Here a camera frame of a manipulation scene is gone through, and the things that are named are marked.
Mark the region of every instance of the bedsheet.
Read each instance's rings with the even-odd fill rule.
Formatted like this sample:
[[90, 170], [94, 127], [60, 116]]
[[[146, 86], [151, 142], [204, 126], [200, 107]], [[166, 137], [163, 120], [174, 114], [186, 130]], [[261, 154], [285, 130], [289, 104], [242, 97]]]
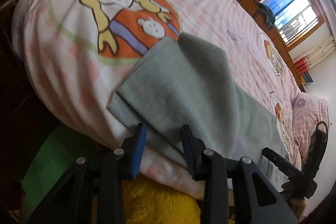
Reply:
[[[107, 110], [111, 93], [151, 46], [182, 31], [226, 51], [233, 80], [277, 117], [292, 161], [292, 103], [299, 89], [272, 41], [236, 0], [20, 0], [12, 42], [48, 109], [117, 148], [131, 133]], [[203, 196], [202, 182], [149, 146], [140, 171]]]

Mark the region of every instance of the white wall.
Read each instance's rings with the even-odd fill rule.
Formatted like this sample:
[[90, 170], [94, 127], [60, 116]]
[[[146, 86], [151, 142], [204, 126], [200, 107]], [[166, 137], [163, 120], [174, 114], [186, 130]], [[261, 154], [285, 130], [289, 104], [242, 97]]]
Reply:
[[313, 32], [306, 40], [303, 40], [298, 46], [289, 52], [289, 55], [294, 60], [304, 52], [311, 48], [320, 45], [325, 39], [331, 36], [328, 25], [324, 23], [320, 28]]
[[336, 180], [336, 51], [313, 67], [309, 73], [314, 83], [306, 85], [306, 91], [328, 102], [330, 120], [334, 125], [330, 127], [327, 150], [315, 178], [318, 188], [313, 197], [307, 200], [305, 215], [329, 194]]

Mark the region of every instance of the window frame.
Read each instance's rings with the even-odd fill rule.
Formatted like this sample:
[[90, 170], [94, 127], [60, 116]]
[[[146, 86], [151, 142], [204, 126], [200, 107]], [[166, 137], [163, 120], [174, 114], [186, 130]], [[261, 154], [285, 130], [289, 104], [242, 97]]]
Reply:
[[[284, 11], [286, 10], [286, 8], [288, 8], [294, 1], [295, 1], [295, 0], [291, 0], [287, 5], [285, 5], [285, 7], [281, 8], [281, 9], [275, 14], [275, 16], [277, 16], [277, 15], [279, 15], [280, 13], [284, 12]], [[294, 17], [294, 18], [293, 18], [291, 21], [289, 21], [287, 24], [293, 22], [293, 21], [296, 19], [296, 17]]]
[[310, 25], [308, 25], [305, 29], [303, 29], [301, 32], [299, 32], [292, 40], [290, 40], [288, 44], [286, 44], [286, 46], [288, 48], [288, 51], [291, 51], [296, 46], [298, 46], [300, 43], [302, 43], [305, 39], [307, 39], [310, 35], [312, 35], [318, 28], [320, 28], [325, 23], [325, 19], [324, 19], [325, 15], [322, 12], [323, 9], [322, 9], [322, 5], [319, 2], [319, 0], [308, 0], [308, 1], [310, 3], [309, 6], [312, 7], [314, 13], [316, 14], [317, 20], [314, 23], [311, 23]]

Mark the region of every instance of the gray towel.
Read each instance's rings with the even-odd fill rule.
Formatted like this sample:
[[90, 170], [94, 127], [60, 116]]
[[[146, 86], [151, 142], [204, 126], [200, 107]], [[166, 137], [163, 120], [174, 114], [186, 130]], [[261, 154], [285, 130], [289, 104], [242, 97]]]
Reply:
[[127, 128], [147, 124], [147, 144], [185, 165], [180, 129], [222, 156], [249, 156], [272, 184], [286, 181], [261, 151], [269, 147], [288, 157], [277, 118], [232, 80], [226, 53], [182, 33], [152, 47], [113, 94], [110, 112]]

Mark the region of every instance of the yellow fur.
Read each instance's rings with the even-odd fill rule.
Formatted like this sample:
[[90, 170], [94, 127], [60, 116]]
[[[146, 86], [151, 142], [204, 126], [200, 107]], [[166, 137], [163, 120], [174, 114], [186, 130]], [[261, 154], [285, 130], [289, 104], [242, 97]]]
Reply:
[[195, 199], [159, 184], [141, 174], [124, 181], [127, 224], [199, 224], [200, 209]]

